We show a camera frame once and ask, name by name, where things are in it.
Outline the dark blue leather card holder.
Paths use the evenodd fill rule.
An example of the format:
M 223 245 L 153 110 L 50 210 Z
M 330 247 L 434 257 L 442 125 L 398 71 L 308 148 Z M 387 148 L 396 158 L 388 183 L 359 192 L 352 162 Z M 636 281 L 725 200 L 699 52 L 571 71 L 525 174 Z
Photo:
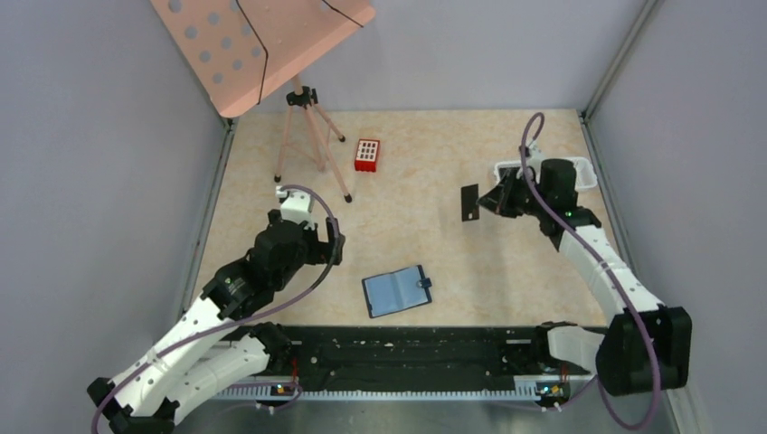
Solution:
M 400 313 L 432 302 L 432 281 L 422 265 L 414 265 L 361 280 L 370 318 Z

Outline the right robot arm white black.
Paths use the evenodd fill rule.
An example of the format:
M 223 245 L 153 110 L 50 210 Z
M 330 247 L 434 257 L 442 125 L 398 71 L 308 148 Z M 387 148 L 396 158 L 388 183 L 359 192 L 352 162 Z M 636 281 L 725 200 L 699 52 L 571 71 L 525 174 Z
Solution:
M 495 215 L 532 216 L 557 253 L 588 286 L 608 320 L 605 333 L 570 322 L 543 323 L 533 347 L 546 362 L 567 362 L 594 373 L 611 396 L 673 390 L 687 385 L 692 319 L 640 283 L 611 246 L 594 212 L 578 204 L 577 169 L 550 158 L 508 169 L 477 204 Z

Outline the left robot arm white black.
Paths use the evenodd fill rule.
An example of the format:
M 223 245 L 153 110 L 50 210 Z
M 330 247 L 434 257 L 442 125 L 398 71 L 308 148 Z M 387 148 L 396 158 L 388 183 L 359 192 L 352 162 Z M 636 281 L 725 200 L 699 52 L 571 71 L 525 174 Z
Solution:
M 215 394 L 266 371 L 285 345 L 269 322 L 224 354 L 204 360 L 233 329 L 265 320 L 309 296 L 340 265 L 346 237 L 328 212 L 327 241 L 304 208 L 270 211 L 267 227 L 239 259 L 222 266 L 178 322 L 125 371 L 87 388 L 95 406 L 90 430 L 105 420 L 113 433 L 171 433 Z

